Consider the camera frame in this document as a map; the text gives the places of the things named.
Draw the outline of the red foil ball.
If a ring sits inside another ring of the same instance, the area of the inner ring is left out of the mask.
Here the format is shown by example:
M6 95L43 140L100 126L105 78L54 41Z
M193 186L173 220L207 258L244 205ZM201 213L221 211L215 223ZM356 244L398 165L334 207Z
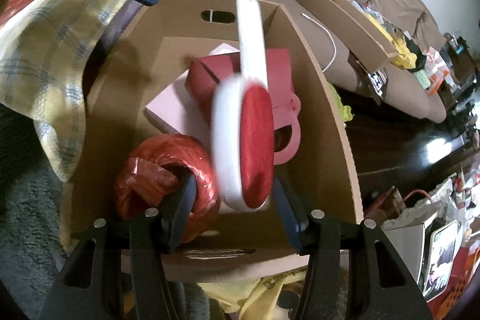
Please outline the red foil ball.
M163 198L181 190L181 180L192 174L197 185L181 241L194 240L218 216L221 200L208 151L191 136L163 134L145 140L132 151L115 183L120 218L130 221Z

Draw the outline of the pink box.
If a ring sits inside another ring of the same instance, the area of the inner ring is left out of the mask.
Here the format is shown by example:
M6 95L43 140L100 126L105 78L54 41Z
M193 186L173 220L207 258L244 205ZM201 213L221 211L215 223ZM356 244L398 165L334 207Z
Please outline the pink box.
M187 70L145 106L145 116L161 132L192 136L209 149L216 87L239 71L239 50L221 44L193 58Z

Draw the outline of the yellow plaid tablecloth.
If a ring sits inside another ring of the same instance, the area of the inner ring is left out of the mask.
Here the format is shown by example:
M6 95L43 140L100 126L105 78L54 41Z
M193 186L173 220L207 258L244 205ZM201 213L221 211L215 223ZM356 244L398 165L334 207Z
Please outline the yellow plaid tablecloth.
M86 62L126 1L33 0L1 27L1 104L33 120L63 182L86 135Z

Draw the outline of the brown sofa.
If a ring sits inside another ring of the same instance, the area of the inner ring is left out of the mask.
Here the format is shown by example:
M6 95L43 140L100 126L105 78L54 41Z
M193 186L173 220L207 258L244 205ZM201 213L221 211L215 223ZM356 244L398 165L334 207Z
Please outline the brown sofa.
M283 4L307 39L326 79L353 93L368 94L366 71L387 78L385 103L415 118L440 124L447 113L437 92L421 87L412 70L401 62L394 39L386 37L369 7L403 33L403 47L416 56L440 51L445 37L421 0L269 0Z

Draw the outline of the shallow cardboard tray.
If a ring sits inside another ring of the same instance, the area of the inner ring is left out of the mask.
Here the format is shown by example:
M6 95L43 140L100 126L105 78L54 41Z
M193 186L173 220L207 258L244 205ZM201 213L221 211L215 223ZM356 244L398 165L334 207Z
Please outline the shallow cardboard tray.
M370 73L396 56L391 40L349 1L300 0L299 3L335 34Z

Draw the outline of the yellow plastic bag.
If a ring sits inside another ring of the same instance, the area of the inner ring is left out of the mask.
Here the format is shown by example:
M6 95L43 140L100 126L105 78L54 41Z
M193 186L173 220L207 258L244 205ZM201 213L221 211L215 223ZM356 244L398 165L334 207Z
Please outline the yellow plastic bag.
M394 37L391 43L397 51L391 63L406 70L414 69L416 67L417 56L410 51L406 40L403 37Z

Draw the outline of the green cartoon lunch box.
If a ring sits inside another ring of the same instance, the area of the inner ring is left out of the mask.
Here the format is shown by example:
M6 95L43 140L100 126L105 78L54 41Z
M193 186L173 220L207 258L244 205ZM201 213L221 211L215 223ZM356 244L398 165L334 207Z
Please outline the green cartoon lunch box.
M329 84L329 90L334 98L337 110L342 118L343 123L352 121L354 115L352 114L352 107L344 105L340 95L338 95L336 88Z

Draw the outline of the white red lint brush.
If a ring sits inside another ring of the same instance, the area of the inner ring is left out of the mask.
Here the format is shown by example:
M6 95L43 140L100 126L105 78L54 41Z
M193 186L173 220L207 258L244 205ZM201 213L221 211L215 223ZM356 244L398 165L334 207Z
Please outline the white red lint brush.
M237 0L240 71L217 85L211 107L211 158L222 202L258 210L273 180L274 126L261 9Z

